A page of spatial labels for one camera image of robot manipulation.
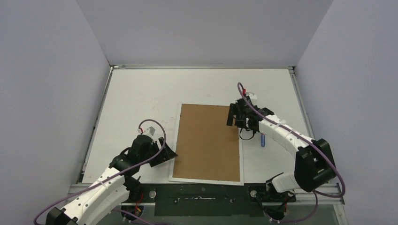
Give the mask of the blue red screwdriver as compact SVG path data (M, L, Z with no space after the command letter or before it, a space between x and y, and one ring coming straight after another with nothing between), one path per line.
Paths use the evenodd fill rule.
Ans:
M266 136L263 133L260 135L260 145L262 148L266 146Z

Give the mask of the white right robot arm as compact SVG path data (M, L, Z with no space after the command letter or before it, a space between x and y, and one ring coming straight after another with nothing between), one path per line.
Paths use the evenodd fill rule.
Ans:
M226 124L253 134L265 134L294 157L293 171L267 180L265 194L271 201L277 201L284 192L298 188L312 192L336 177L333 155L326 140L315 140L296 132L273 111L255 106L250 97L230 104Z

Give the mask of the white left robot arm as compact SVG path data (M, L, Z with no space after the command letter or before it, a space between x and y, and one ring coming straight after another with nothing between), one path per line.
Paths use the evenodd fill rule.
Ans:
M151 167L178 155L160 137L138 135L130 147L112 159L100 177L76 199L62 208L52 208L46 216L47 225L95 225L124 201L137 202L144 197L139 179L133 176L141 165Z

